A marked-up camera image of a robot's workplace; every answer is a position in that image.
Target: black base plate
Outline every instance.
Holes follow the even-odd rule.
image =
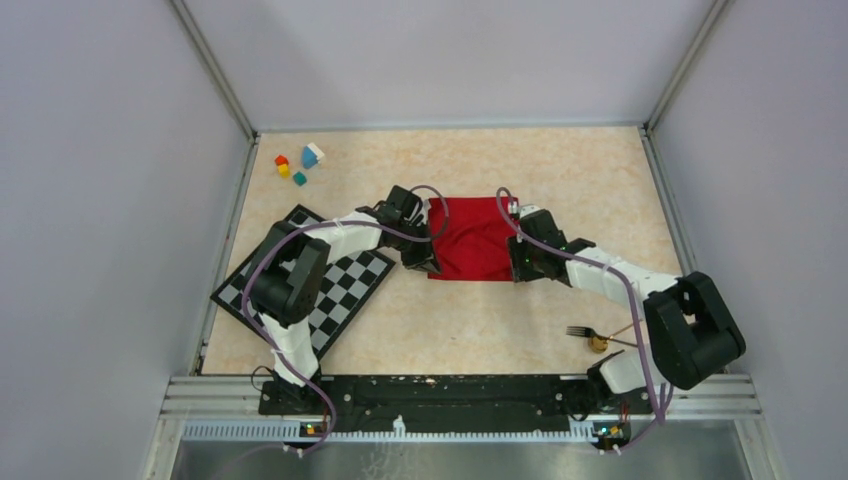
[[[391,431],[398,416],[408,432],[564,431],[568,414],[578,413],[568,405],[591,390],[588,380],[559,375],[338,375],[324,376],[320,384],[336,406],[337,432]],[[618,396],[591,413],[618,413],[622,399],[631,414],[650,413],[642,392]],[[273,381],[262,385],[262,393],[260,415],[325,413],[317,396],[296,400]]]

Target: red cloth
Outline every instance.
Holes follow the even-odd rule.
[[[511,282],[512,269],[506,239],[515,235],[498,212],[495,197],[448,198],[448,229],[433,240],[442,274],[437,280]],[[507,199],[501,199],[504,208]],[[438,198],[430,199],[431,234],[442,228],[445,210]]]

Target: teal block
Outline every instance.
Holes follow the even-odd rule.
[[[292,180],[294,180],[294,183],[298,186],[302,187],[306,184],[306,175],[304,175],[303,172],[297,172],[292,175]]]

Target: blue block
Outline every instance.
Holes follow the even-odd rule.
[[[306,175],[304,175],[303,172],[297,172],[292,175],[292,180],[294,180],[294,183],[296,183],[298,186],[302,187],[304,184],[306,184]]]
[[[303,152],[300,154],[300,161],[303,163],[303,168],[307,170],[317,165],[322,158],[324,158],[324,152],[314,143],[303,147]]]

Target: cable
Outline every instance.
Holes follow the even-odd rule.
[[[439,233],[437,233],[435,235],[430,235],[430,241],[432,242],[433,240],[444,235],[445,232],[447,232],[447,230],[448,230],[448,201],[447,201],[447,199],[445,199],[445,197],[442,196],[441,193],[439,193],[438,190],[431,187],[430,185],[416,185],[416,186],[409,189],[409,193],[412,193],[416,190],[429,190],[429,191],[435,193],[436,196],[439,197],[439,200],[442,202],[442,208],[445,210],[445,221],[442,222],[442,227],[439,229]]]
[[[665,423],[665,411],[661,408],[660,401],[657,399],[657,394],[653,389],[653,378],[651,377],[651,369],[648,364],[648,354],[645,350],[645,340],[642,338],[642,329],[639,328],[639,309],[636,305],[636,294],[633,292],[633,285],[630,284],[630,281],[627,279],[627,276],[618,270],[617,268],[606,265],[601,262],[591,260],[588,258],[580,257],[577,255],[573,255],[571,253],[564,252],[562,250],[558,250],[549,245],[545,245],[544,243],[536,240],[535,238],[528,237],[525,233],[521,231],[521,227],[513,223],[509,214],[504,210],[503,204],[501,203],[501,194],[505,193],[507,196],[507,204],[513,202],[512,193],[510,193],[509,189],[506,187],[499,187],[497,192],[495,192],[495,203],[497,204],[498,211],[503,217],[504,221],[506,221],[507,225],[512,228],[515,233],[521,235],[521,238],[535,245],[536,247],[545,250],[546,252],[552,253],[554,255],[563,257],[567,260],[576,260],[578,262],[585,263],[587,265],[591,265],[595,268],[600,268],[602,270],[608,271],[609,273],[618,277],[619,280],[624,284],[624,289],[627,291],[627,300],[630,303],[630,315],[633,320],[633,330],[636,333],[636,344],[638,345],[639,351],[639,361],[642,364],[642,373],[645,375],[645,383],[648,385],[648,398],[651,400],[651,408],[654,410],[654,414],[656,415],[657,422],[662,425]]]
[[[445,210],[445,221],[442,224],[441,230],[437,234],[437,235],[441,235],[442,233],[444,233],[444,230],[447,229],[449,215],[450,215],[450,212],[448,210],[447,200],[438,190],[436,190],[434,187],[431,187],[429,185],[417,185],[417,186],[413,187],[412,190],[418,190],[418,189],[426,189],[426,190],[429,190],[429,191],[435,193],[439,197],[439,200],[442,202],[442,207]],[[407,235],[403,232],[399,232],[397,230],[394,230],[394,229],[389,228],[389,227],[385,227],[385,226],[377,224],[377,223],[366,222],[366,221],[361,221],[361,220],[341,220],[341,221],[338,221],[338,222],[321,222],[321,223],[317,223],[317,224],[314,224],[314,225],[306,225],[304,227],[300,227],[300,228],[292,231],[291,233],[289,233],[288,235],[283,237],[283,239],[280,240],[276,245],[274,245],[274,247],[271,248],[271,250],[268,252],[268,254],[265,255],[265,258],[263,258],[259,262],[255,271],[253,272],[253,275],[251,275],[250,278],[247,280],[247,283],[245,284],[244,290],[242,291],[242,298],[241,298],[241,311],[242,311],[242,315],[244,315],[245,320],[247,320],[247,322],[251,325],[251,327],[253,327],[254,331],[258,332],[259,335],[271,346],[271,348],[274,350],[274,352],[276,352],[277,358],[280,359],[280,362],[283,364],[283,366],[286,367],[286,369],[289,372],[291,372],[291,374],[295,378],[297,378],[298,380],[303,382],[306,386],[308,386],[313,391],[315,391],[315,393],[317,393],[318,396],[321,397],[321,399],[324,401],[327,408],[330,409],[330,425],[329,425],[329,428],[326,428],[324,430],[324,432],[321,434],[321,437],[319,437],[318,441],[315,442],[312,446],[310,446],[309,448],[307,448],[305,450],[298,450],[297,453],[300,456],[307,455],[307,454],[315,451],[315,449],[317,449],[322,443],[324,443],[326,441],[327,437],[330,436],[330,434],[333,432],[333,430],[336,427],[336,416],[337,416],[336,415],[336,406],[333,404],[333,401],[330,400],[330,397],[327,395],[327,393],[324,392],[324,390],[321,389],[321,387],[316,385],[314,382],[312,382],[308,378],[304,377],[300,372],[297,371],[297,369],[294,368],[294,366],[291,363],[289,363],[289,361],[286,359],[285,355],[283,355],[282,352],[280,351],[280,348],[277,345],[277,343],[274,341],[273,338],[271,338],[270,335],[268,335],[268,333],[262,327],[262,323],[259,320],[257,320],[256,318],[254,318],[252,315],[250,315],[250,312],[248,310],[248,305],[250,304],[250,293],[253,290],[253,286],[256,283],[256,279],[259,278],[259,275],[268,267],[268,265],[271,263],[271,261],[274,259],[274,257],[283,248],[283,246],[285,244],[292,241],[295,237],[297,237],[298,235],[300,235],[302,233],[310,232],[312,230],[318,230],[318,229],[321,229],[321,228],[337,228],[339,225],[379,228],[380,230],[383,230],[384,232],[391,233],[392,235],[400,237],[404,240],[408,240],[410,242],[424,243],[424,242],[430,242],[430,241],[433,240],[433,238],[435,238],[435,237],[425,237],[425,238],[413,237],[411,235]],[[236,463],[240,462],[244,458],[249,457],[250,455],[253,455],[254,453],[260,452],[262,450],[269,449],[269,448],[283,448],[284,450],[288,451],[288,446],[281,446],[281,445],[277,445],[277,444],[260,445],[258,447],[255,447],[255,448],[248,450],[247,452],[242,453],[241,455],[239,455],[235,459],[231,460],[229,463],[224,465],[220,470],[218,470],[211,478],[212,479],[219,478],[224,472],[226,472],[227,470],[232,468]]]
[[[256,384],[253,383],[253,377],[256,376],[256,372],[258,372],[260,368],[264,368],[265,370],[268,370],[268,373],[270,373],[271,375],[274,375],[274,371],[271,370],[270,368],[266,367],[265,365],[259,365],[258,367],[254,368],[253,371],[250,373],[250,386],[253,387],[253,389],[256,390],[257,392],[261,392],[262,389],[256,388]]]

